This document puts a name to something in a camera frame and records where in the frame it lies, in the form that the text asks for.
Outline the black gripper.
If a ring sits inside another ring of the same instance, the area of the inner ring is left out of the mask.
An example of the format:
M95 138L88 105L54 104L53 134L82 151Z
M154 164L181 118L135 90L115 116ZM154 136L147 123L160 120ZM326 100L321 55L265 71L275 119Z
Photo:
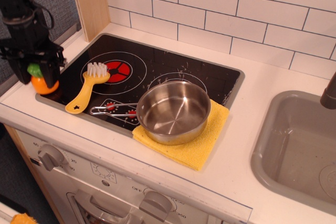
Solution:
M48 88L52 88L59 80L60 66L65 66L63 47L49 39L49 27L39 19L19 20L3 19L10 38L1 39L1 56L8 59L16 77L23 84L30 83L31 75L27 71L30 61L38 62L42 57L50 57L52 61L41 61L39 67Z

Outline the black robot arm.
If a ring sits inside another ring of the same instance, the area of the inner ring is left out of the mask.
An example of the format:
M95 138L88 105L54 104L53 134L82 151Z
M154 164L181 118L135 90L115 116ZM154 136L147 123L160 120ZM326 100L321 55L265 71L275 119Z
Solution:
M63 47L49 39L52 27L46 23L44 10L35 0L1 0L2 22L10 33L10 38L1 40L1 57L24 84L30 82L29 64L38 64L47 87L52 88L66 60Z

